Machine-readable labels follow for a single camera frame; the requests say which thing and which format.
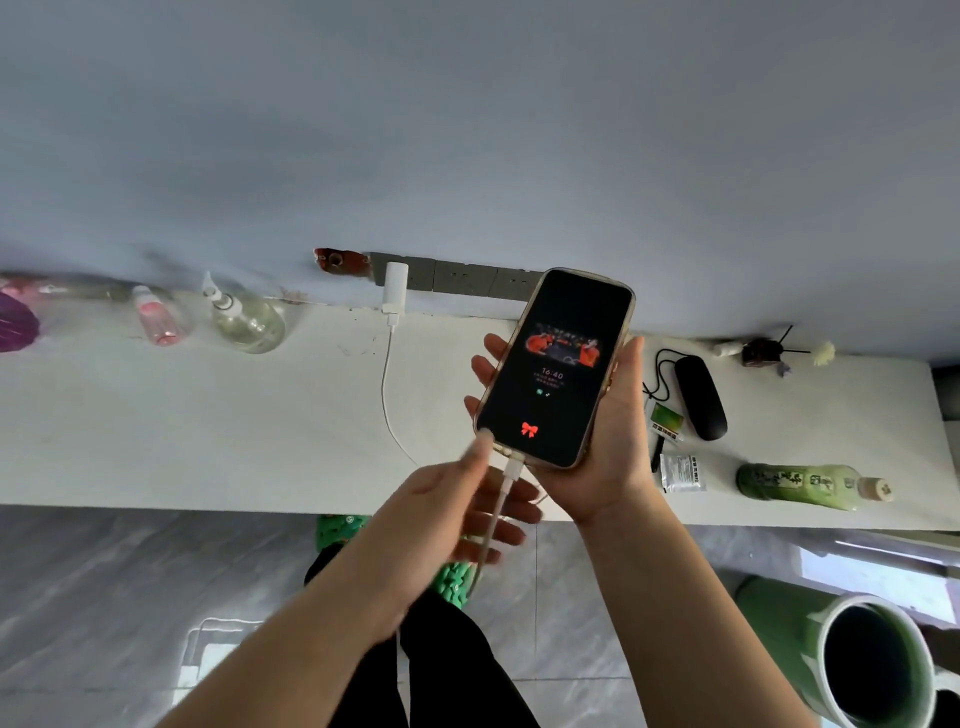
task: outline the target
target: wall socket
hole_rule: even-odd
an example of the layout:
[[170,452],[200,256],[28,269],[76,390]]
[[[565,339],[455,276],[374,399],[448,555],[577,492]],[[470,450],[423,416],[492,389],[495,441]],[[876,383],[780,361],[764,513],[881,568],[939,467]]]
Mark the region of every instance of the wall socket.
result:
[[382,286],[387,263],[395,260],[410,266],[407,288],[411,291],[458,293],[462,296],[489,296],[510,301],[529,301],[540,281],[541,271],[519,268],[495,268],[469,265],[430,257],[412,257],[389,253],[368,253],[373,267],[373,282]]
[[387,263],[406,263],[410,266],[407,273],[407,290],[432,291],[433,270],[437,261],[432,257],[413,257],[411,255],[390,255],[389,253],[370,253],[373,265],[373,282],[383,286],[387,277]]
[[519,268],[497,268],[493,285],[488,294],[492,299],[530,301],[533,298],[541,271],[524,271]]
[[433,271],[433,290],[436,293],[459,293],[463,296],[489,296],[496,277],[491,265],[468,265],[438,260]]

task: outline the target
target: bottle cap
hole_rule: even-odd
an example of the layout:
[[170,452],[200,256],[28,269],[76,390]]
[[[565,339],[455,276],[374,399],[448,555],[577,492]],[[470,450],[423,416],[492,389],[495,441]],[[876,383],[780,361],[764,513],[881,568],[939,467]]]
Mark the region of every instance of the bottle cap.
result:
[[154,292],[145,285],[135,285],[132,293],[133,302],[136,304],[137,308],[147,303],[160,303],[160,299],[157,298]]
[[856,491],[867,500],[889,503],[894,499],[893,488],[882,477],[861,477],[856,481]]
[[243,308],[243,305],[234,296],[224,293],[217,287],[209,271],[204,274],[204,296],[210,299],[214,308],[219,308],[228,316],[235,316]]

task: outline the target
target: clear glass bottle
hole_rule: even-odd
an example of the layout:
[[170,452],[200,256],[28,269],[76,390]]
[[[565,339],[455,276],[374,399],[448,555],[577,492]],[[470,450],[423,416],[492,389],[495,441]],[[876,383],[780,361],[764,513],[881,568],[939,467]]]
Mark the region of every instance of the clear glass bottle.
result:
[[283,341],[286,325],[266,299],[249,291],[224,293],[209,272],[204,276],[204,296],[213,305],[213,325],[240,351],[271,352]]
[[151,343],[159,347],[176,344],[183,333],[170,309],[145,285],[133,287],[133,304],[140,315],[140,323]]

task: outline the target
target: green slipper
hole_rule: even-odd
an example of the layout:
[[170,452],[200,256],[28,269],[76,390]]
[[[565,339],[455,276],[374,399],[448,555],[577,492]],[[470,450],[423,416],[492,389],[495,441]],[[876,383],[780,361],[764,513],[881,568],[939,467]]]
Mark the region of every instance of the green slipper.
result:
[[463,609],[467,605],[467,592],[475,569],[473,564],[463,562],[444,564],[433,577],[430,589],[457,609]]
[[[356,536],[363,528],[370,516],[335,516],[323,515],[317,517],[316,543],[317,552],[323,551],[334,544],[345,544]],[[467,604],[467,592],[472,578],[473,564],[444,564],[430,584],[430,589],[444,598],[458,609]]]
[[318,516],[317,553],[334,544],[345,544],[367,524],[370,516]]

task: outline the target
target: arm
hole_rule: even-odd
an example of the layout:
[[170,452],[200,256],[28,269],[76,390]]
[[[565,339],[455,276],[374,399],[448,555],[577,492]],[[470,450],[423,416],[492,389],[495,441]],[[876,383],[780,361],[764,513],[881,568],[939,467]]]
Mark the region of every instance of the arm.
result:
[[[503,473],[482,432],[464,456],[415,471],[316,578],[250,635],[158,728],[306,728],[326,725],[360,660],[399,627],[446,561],[475,561],[462,540],[487,531]],[[519,480],[503,515],[536,523],[535,485]],[[493,537],[518,546],[523,530]],[[491,549],[488,562],[500,552]]]
[[[506,354],[498,336],[484,345]],[[641,338],[619,353],[583,463],[535,475],[580,528],[647,722],[812,728],[813,714],[654,485],[642,354]],[[483,384],[493,381],[484,357],[471,365]],[[473,414],[480,401],[465,404]]]
[[653,482],[580,532],[650,726],[817,725]]

